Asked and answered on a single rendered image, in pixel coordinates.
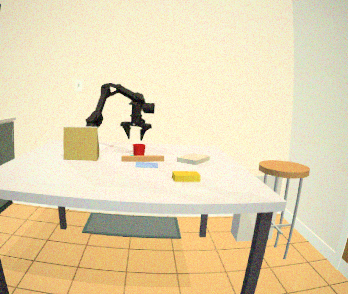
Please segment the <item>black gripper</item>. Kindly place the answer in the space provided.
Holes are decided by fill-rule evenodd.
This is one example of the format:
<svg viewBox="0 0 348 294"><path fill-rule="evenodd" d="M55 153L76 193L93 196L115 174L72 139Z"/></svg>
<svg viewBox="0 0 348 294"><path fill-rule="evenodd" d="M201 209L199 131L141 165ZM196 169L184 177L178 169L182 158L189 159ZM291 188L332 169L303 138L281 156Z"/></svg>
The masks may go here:
<svg viewBox="0 0 348 294"><path fill-rule="evenodd" d="M140 124L141 116L142 116L142 114L131 113L131 115L130 115L131 121L130 122L121 122L120 123L120 127L123 126L122 128L125 130L128 139L130 139L130 133L131 133L131 128L132 128L131 126L141 127L141 129L139 129L140 141L142 141L145 132L152 128L151 123L141 123Z"/></svg>

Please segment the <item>orange flat bar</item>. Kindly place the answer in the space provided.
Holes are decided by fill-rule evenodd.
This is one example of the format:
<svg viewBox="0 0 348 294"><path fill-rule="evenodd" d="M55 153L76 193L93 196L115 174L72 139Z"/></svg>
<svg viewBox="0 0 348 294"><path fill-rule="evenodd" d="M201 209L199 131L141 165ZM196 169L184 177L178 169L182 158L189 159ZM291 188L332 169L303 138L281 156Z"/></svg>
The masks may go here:
<svg viewBox="0 0 348 294"><path fill-rule="evenodd" d="M121 162L155 162L164 161L163 155L152 156L121 156Z"/></svg>

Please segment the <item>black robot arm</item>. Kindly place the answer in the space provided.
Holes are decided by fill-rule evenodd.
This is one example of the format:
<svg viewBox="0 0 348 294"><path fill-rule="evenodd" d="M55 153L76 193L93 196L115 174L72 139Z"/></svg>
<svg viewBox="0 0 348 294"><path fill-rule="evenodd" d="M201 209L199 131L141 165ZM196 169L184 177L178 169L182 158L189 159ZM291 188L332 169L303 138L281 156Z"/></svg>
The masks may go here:
<svg viewBox="0 0 348 294"><path fill-rule="evenodd" d="M114 92L111 92L111 87L116 88ZM128 105L132 105L132 113L143 114L154 113L154 103L146 103L143 94L138 92L134 93L130 89L123 87L121 84L105 83L101 86L101 94L96 105L96 109L91 115L86 119L86 126L89 127L99 127L103 121L102 110L105 101L110 96L120 93L131 100Z"/></svg>

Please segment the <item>red cup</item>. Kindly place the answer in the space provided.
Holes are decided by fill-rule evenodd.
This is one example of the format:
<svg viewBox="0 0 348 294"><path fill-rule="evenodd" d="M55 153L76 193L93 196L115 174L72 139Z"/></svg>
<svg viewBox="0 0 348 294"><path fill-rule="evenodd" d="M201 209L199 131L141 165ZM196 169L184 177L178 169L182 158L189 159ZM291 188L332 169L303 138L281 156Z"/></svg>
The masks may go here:
<svg viewBox="0 0 348 294"><path fill-rule="evenodd" d="M144 156L145 144L133 144L134 156Z"/></svg>

